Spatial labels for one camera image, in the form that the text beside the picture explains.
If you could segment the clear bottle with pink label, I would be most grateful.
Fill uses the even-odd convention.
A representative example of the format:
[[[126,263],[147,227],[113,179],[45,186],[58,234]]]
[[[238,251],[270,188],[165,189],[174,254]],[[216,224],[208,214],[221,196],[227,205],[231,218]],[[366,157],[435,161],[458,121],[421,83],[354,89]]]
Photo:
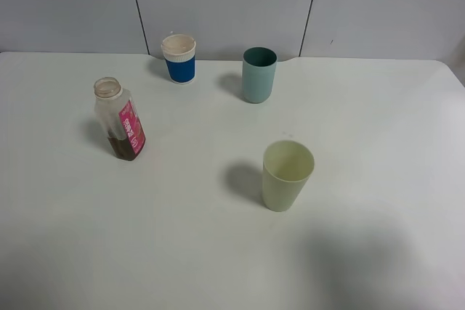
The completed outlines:
[[[94,83],[94,111],[110,146],[122,160],[133,161],[145,146],[146,137],[132,94],[113,77]]]

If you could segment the pale green plastic cup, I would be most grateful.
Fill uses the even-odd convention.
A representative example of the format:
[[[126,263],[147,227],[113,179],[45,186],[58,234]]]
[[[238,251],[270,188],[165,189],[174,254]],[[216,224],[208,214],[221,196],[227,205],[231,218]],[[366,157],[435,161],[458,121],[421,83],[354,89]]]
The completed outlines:
[[[263,156],[262,199],[274,212],[287,211],[315,168],[313,154],[301,143],[281,140]]]

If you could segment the blue and white paper cup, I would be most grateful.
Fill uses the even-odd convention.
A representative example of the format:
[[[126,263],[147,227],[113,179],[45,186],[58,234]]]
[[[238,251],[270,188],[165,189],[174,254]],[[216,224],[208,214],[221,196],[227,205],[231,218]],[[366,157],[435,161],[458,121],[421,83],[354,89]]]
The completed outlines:
[[[186,84],[195,78],[195,39],[185,34],[171,34],[161,43],[163,56],[173,82]]]

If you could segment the teal plastic cup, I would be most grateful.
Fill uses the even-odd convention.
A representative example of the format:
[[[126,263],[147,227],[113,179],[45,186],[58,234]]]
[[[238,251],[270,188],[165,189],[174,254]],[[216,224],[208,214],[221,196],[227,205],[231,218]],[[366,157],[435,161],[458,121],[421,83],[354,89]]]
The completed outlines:
[[[263,103],[271,93],[278,57],[273,50],[252,47],[243,53],[242,91],[251,103]]]

